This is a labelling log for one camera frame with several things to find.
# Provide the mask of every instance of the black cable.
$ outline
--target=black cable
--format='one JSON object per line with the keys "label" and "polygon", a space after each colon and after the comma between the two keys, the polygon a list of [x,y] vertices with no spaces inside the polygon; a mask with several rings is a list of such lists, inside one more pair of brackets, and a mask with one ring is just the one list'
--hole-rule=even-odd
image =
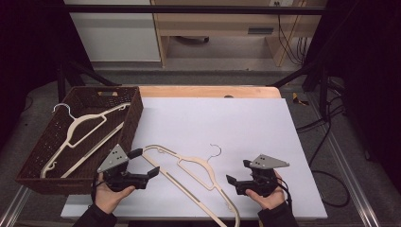
{"label": "black cable", "polygon": [[[325,135],[324,135],[324,137],[323,137],[321,143],[318,145],[318,147],[316,148],[315,152],[313,153],[312,158],[309,160],[309,163],[308,163],[309,167],[312,167],[312,163],[313,163],[314,159],[316,158],[317,154],[319,153],[319,150],[321,149],[321,147],[322,147],[322,145],[323,145],[325,139],[327,138],[327,136],[328,136],[328,134],[329,134],[329,132],[330,132],[330,130],[331,130],[332,113],[335,112],[337,109],[343,107],[343,105],[339,105],[339,106],[336,107],[333,111],[330,111],[330,107],[331,107],[333,101],[336,100],[336,99],[339,99],[339,98],[342,98],[342,96],[336,96],[336,97],[332,98],[329,102],[327,102],[327,112],[328,112],[328,114],[327,114],[326,119],[327,119],[327,123],[328,123],[328,129],[327,129],[327,131],[326,131],[326,133],[325,133]],[[328,202],[328,201],[322,199],[322,202],[323,202],[324,204],[330,205],[330,206],[333,206],[333,207],[338,207],[338,208],[345,207],[346,205],[348,205],[348,203],[349,203],[349,201],[350,201],[350,199],[351,199],[351,195],[350,195],[350,192],[348,191],[347,186],[345,185],[345,183],[344,183],[341,179],[337,178],[336,176],[334,176],[334,175],[332,175],[332,174],[330,174],[330,173],[324,172],[324,171],[320,171],[320,170],[311,170],[311,171],[312,171],[312,173],[313,173],[313,172],[314,172],[314,173],[321,173],[321,174],[323,174],[323,175],[326,175],[326,176],[329,176],[329,177],[335,179],[335,180],[338,181],[338,182],[344,187],[344,189],[345,189],[346,201],[345,201],[344,203],[341,203],[341,204],[334,204],[334,203],[331,203],[331,202]]]}
{"label": "black cable", "polygon": [[351,200],[351,194],[348,191],[347,186],[342,182],[341,179],[339,179],[338,177],[334,176],[333,174],[330,174],[330,173],[324,172],[324,171],[320,171],[320,170],[312,170],[312,173],[320,173],[320,174],[329,176],[329,177],[333,178],[334,180],[338,181],[345,188],[345,193],[347,195],[347,198],[346,198],[344,203],[334,204],[334,203],[331,203],[331,202],[328,202],[328,201],[325,201],[324,199],[322,199],[323,203],[325,203],[327,205],[330,205],[330,206],[333,206],[333,207],[337,207],[337,208],[342,208],[342,207],[345,207],[346,205],[348,205],[348,203]]}
{"label": "black cable", "polygon": [[[334,116],[336,116],[337,114],[341,114],[341,113],[343,112],[343,110],[341,110],[341,111],[338,112],[338,113],[336,113],[336,110],[339,109],[339,108],[342,108],[342,107],[344,107],[344,105],[340,105],[340,106],[336,107],[333,111],[331,111],[331,112],[329,113],[330,116],[331,116],[331,117],[334,117]],[[311,128],[311,127],[315,128],[316,125],[319,124],[319,123],[322,122],[322,121],[324,121],[324,118],[320,118],[320,119],[318,119],[318,120],[316,120],[316,121],[314,121],[314,122],[312,122],[312,123],[309,123],[309,124],[307,124],[307,125],[305,125],[305,126],[302,126],[302,127],[300,127],[300,128],[297,128],[296,131],[297,131],[298,133],[300,133],[300,131],[306,130],[306,129],[308,129],[308,128]]]}
{"label": "black cable", "polygon": [[[300,65],[299,62],[294,62],[294,60],[292,59],[292,58],[295,58],[295,56],[294,56],[294,53],[292,52],[291,46],[290,46],[289,43],[288,43],[286,34],[284,34],[284,31],[283,31],[283,29],[281,28],[280,14],[277,15],[277,18],[278,18],[278,41],[280,42],[280,45],[283,46],[284,51],[286,51],[289,60],[290,60],[292,63],[294,63],[294,64]],[[281,37],[280,37],[280,33],[281,33],[281,32],[282,32],[283,35],[284,35],[284,39],[285,39],[286,42],[287,42],[287,46],[288,46],[289,51],[291,52],[292,57],[289,55],[289,53],[288,53],[286,47],[285,47],[285,46],[283,45],[283,43],[281,42]]]}
{"label": "black cable", "polygon": [[285,183],[285,184],[286,184],[286,186],[283,186],[282,184],[277,183],[277,185],[287,193],[287,199],[286,199],[286,201],[287,201],[287,203],[288,203],[289,209],[290,209],[291,212],[292,212],[292,197],[291,197],[291,194],[289,193],[288,184],[287,184],[285,181],[283,181],[283,179],[281,179],[281,178],[277,178],[277,177],[276,177],[275,179],[276,179],[276,180],[280,180],[282,183]]}
{"label": "black cable", "polygon": [[[336,112],[336,110],[338,110],[339,108],[343,108],[343,107],[344,107],[344,105],[340,105],[340,106],[336,107],[333,111],[331,111],[330,117],[333,118],[334,116],[336,116],[338,114],[344,113],[344,111],[345,111],[344,109]],[[305,126],[297,128],[296,131],[297,131],[297,133],[304,133],[304,132],[307,132],[307,131],[311,131],[311,130],[319,127],[319,126],[323,126],[323,125],[325,125],[327,123],[326,121],[321,123],[322,121],[324,121],[324,118],[320,118],[320,119],[318,119],[318,120],[316,120],[316,121],[314,121],[312,123],[309,123],[309,124],[307,124]]]}

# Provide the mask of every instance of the white tabletop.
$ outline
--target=white tabletop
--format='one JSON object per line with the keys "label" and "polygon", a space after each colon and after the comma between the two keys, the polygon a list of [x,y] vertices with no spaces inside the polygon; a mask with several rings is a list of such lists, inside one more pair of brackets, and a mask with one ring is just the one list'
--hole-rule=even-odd
{"label": "white tabletop", "polygon": [[[145,109],[132,149],[160,145],[183,156],[207,160],[218,153],[218,148],[210,144],[220,146],[222,153],[211,158],[209,164],[241,219],[257,219],[260,206],[248,197],[238,196],[227,183],[226,174],[239,181],[251,180],[251,170],[242,161],[252,161],[261,153],[290,164],[276,170],[289,186],[295,218],[327,218],[284,99],[144,97],[143,102]],[[177,159],[156,150],[148,154],[218,217],[234,219],[219,193],[202,187],[177,166]],[[184,164],[210,184],[201,166]],[[145,174],[152,168],[143,157],[129,164],[131,173]],[[61,216],[78,218],[89,204],[90,196],[69,196]],[[120,219],[208,218],[162,174],[151,179],[147,189],[136,190],[124,199],[114,214]]]}

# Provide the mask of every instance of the white plastic hanger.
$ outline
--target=white plastic hanger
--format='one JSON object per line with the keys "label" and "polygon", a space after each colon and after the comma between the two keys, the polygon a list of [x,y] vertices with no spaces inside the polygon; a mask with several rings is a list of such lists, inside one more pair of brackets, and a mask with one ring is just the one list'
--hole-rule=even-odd
{"label": "white plastic hanger", "polygon": [[[153,166],[160,166],[158,165],[154,160],[152,160],[149,155],[146,154],[147,150],[156,148],[159,152],[162,153],[167,153],[170,154],[176,158],[178,158],[178,162],[177,165],[182,168],[186,173],[188,173],[191,177],[193,177],[198,183],[200,183],[203,187],[205,187],[207,190],[212,191],[213,189],[216,189],[218,191],[218,193],[221,195],[221,197],[227,202],[229,209],[235,213],[235,227],[239,227],[239,212],[236,209],[235,205],[233,204],[233,202],[228,198],[228,196],[225,194],[225,192],[221,189],[220,185],[218,185],[218,182],[216,181],[216,177],[215,177],[215,172],[213,171],[213,168],[209,165],[208,161],[210,160],[210,158],[212,157],[216,157],[219,156],[215,155],[215,156],[211,156],[207,161],[203,160],[201,158],[198,157],[185,157],[182,156],[172,150],[169,150],[167,148],[164,148],[162,146],[158,146],[158,145],[150,145],[150,146],[146,146],[144,148],[143,154],[142,156],[149,162],[151,163]],[[195,175],[194,173],[192,173],[189,169],[187,169],[186,167],[184,167],[181,164],[181,161],[187,161],[187,162],[192,162],[192,163],[196,163],[198,165],[201,165],[204,169],[206,169],[207,173],[209,174],[209,178],[212,181],[212,185],[209,186],[206,183],[204,183],[197,175]],[[188,191],[188,189],[186,189],[180,182],[178,182],[174,177],[172,177],[164,168],[162,168],[160,166],[160,171],[163,173],[163,175],[165,175],[172,183],[174,183],[178,188],[180,188],[180,190],[182,190],[182,192],[184,192],[184,194],[186,196],[188,196],[195,204],[197,204],[197,206],[199,206],[204,212],[206,212],[206,214],[208,214],[220,227],[227,227],[209,208],[207,208],[201,201],[199,201],[196,197],[194,197],[194,195]]]}
{"label": "white plastic hanger", "polygon": [[[59,155],[62,153],[62,151],[66,148],[75,148],[77,145],[79,145],[83,140],[85,140],[89,135],[91,135],[94,131],[96,131],[100,126],[102,126],[104,123],[106,123],[107,121],[107,117],[106,114],[109,114],[111,112],[114,111],[122,111],[125,110],[128,106],[130,106],[131,104],[129,102],[125,102],[122,103],[118,106],[115,106],[113,108],[111,108],[110,110],[107,110],[103,113],[99,113],[99,114],[86,114],[83,116],[80,116],[79,118],[75,118],[73,115],[71,115],[71,110],[70,107],[67,104],[64,103],[60,103],[57,104],[54,107],[54,110],[56,110],[56,107],[58,106],[65,106],[68,109],[68,114],[74,119],[73,123],[71,123],[70,127],[68,128],[67,131],[67,137],[65,138],[64,143],[62,143],[62,145],[60,146],[60,148],[56,151],[56,153],[50,158],[50,160],[46,163],[46,165],[44,165],[44,168],[41,171],[41,178],[45,178],[46,177],[46,173],[47,171],[53,170],[56,167],[56,159],[57,157],[59,157]],[[89,131],[85,136],[83,136],[80,140],[78,140],[75,144],[70,144],[70,140],[74,134],[74,130],[77,128],[77,126],[79,124],[81,124],[84,121],[87,120],[91,120],[91,119],[96,119],[101,117],[103,120],[102,122],[100,122],[96,127],[94,127],[91,131]]]}

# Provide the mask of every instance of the gray floor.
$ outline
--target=gray floor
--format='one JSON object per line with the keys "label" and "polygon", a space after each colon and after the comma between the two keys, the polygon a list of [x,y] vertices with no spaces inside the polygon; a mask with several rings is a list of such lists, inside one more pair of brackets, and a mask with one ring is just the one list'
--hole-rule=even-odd
{"label": "gray floor", "polygon": [[[124,70],[108,65],[100,65],[98,73],[115,82],[124,84],[217,84],[217,85],[266,85],[283,78],[298,66],[286,61],[282,68],[273,66],[267,45],[263,38],[232,39],[211,38],[208,44],[172,40],[166,68],[125,64]],[[92,80],[84,77],[88,83]],[[318,91],[304,94],[296,79],[281,89],[282,97],[288,101],[288,107],[296,127],[306,125],[317,119],[311,105],[293,103],[293,92],[297,92],[301,100],[311,101]],[[51,108],[57,104],[56,83],[52,82],[29,94],[29,109],[21,114],[3,150],[0,152],[0,212],[3,214],[13,196],[20,187],[14,179],[23,165],[27,155],[40,137],[46,123],[51,117]],[[333,119],[332,132],[355,172],[369,203],[380,222],[380,226],[401,226],[401,197],[392,186],[380,164],[365,160],[363,146],[346,115],[339,114]],[[313,151],[323,138],[323,129],[299,134],[305,156],[310,159]],[[340,172],[332,156],[331,147],[324,144],[318,154],[313,169],[324,170],[340,178]],[[344,190],[335,181],[322,175],[316,175],[316,182],[325,199],[333,203],[344,201]],[[61,226],[61,224],[43,223],[33,225],[32,221],[64,222],[70,220],[60,218],[65,203],[64,196],[44,196],[32,192],[18,218],[16,226]],[[325,206],[328,219],[301,221],[302,226],[365,226],[360,214],[351,201],[343,208]]]}

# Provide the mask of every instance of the wicker basket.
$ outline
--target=wicker basket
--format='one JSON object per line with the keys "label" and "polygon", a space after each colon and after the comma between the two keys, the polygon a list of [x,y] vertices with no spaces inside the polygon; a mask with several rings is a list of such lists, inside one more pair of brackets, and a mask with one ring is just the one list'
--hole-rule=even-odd
{"label": "wicker basket", "polygon": [[[144,109],[141,95],[138,87],[74,87],[63,101],[70,106],[71,115],[75,118],[86,114],[100,114],[126,102],[131,103],[129,108],[108,113],[107,121],[104,124],[76,147],[66,147],[57,158],[56,167],[47,172],[46,178],[40,178],[42,169],[64,143],[68,128],[74,121],[68,114],[67,108],[58,107],[26,159],[16,182],[44,195],[89,194],[96,169],[110,153],[110,150],[119,144],[125,152],[131,151],[133,136]],[[103,144],[71,175],[61,178],[62,174],[123,121],[124,126],[118,133]],[[100,122],[102,119],[99,117],[79,124],[70,143],[76,143]]]}

